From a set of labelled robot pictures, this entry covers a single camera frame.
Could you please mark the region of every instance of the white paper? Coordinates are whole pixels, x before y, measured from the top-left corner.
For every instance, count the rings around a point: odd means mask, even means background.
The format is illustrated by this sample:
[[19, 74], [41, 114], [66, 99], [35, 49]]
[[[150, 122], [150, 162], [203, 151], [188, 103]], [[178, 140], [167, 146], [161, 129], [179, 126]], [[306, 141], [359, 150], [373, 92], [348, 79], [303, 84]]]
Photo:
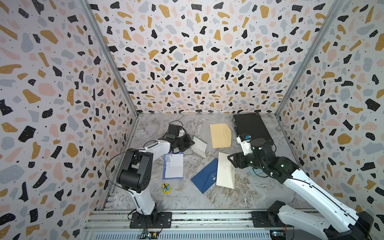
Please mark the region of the white paper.
[[184, 154], [166, 154], [164, 160], [166, 164], [165, 178], [183, 177]]
[[218, 153], [216, 185], [228, 188], [235, 188], [235, 168], [227, 159], [229, 154]]
[[192, 141], [195, 142], [195, 144], [191, 147], [192, 152], [196, 153], [199, 156], [202, 156], [203, 158], [206, 158], [205, 150], [207, 149], [207, 144], [198, 139], [196, 136], [193, 136]]

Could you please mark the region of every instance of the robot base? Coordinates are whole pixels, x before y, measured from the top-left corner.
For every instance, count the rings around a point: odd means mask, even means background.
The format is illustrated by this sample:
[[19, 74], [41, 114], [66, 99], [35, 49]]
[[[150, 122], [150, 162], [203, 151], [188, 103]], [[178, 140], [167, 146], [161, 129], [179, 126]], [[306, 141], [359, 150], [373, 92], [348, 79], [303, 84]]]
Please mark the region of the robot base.
[[150, 215], [142, 215], [135, 212], [132, 215], [129, 228], [170, 228], [172, 222], [172, 212], [159, 212], [157, 218], [151, 221]]
[[253, 227], [285, 227], [278, 217], [279, 209], [284, 205], [285, 203], [281, 201], [275, 201], [265, 212], [251, 212]]

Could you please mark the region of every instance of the blue envelope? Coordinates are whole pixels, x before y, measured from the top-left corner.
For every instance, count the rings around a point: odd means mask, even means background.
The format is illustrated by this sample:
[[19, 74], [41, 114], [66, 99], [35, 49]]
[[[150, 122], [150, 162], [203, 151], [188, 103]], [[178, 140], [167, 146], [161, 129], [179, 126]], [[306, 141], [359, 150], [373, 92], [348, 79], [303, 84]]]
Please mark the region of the blue envelope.
[[202, 194], [216, 182], [217, 164], [218, 159], [215, 158], [191, 179], [193, 184], [200, 190]]

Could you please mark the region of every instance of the cream envelope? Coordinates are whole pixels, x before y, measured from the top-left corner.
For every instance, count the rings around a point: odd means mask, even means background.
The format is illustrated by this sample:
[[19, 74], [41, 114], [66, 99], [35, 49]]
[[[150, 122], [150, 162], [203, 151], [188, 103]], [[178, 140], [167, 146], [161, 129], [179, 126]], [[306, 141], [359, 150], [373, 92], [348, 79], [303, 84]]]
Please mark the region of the cream envelope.
[[228, 125], [210, 124], [211, 138], [213, 148], [230, 147], [232, 140], [232, 132]]
[[235, 188], [235, 167], [228, 160], [229, 154], [218, 153], [216, 186]]

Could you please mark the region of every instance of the mounting plate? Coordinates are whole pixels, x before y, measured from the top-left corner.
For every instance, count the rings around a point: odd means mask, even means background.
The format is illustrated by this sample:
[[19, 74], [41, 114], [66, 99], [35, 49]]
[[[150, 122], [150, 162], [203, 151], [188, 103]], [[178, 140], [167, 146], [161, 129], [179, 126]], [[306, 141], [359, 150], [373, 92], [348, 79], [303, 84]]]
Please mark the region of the mounting plate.
[[271, 225], [268, 222], [268, 212], [267, 211], [254, 211], [251, 212], [253, 227], [285, 227], [285, 224], [282, 223], [279, 219], [276, 226]]
[[170, 228], [172, 222], [172, 212], [159, 212], [157, 214], [157, 222], [154, 226], [146, 226], [146, 222], [142, 219], [137, 212], [132, 215], [131, 224], [129, 228]]

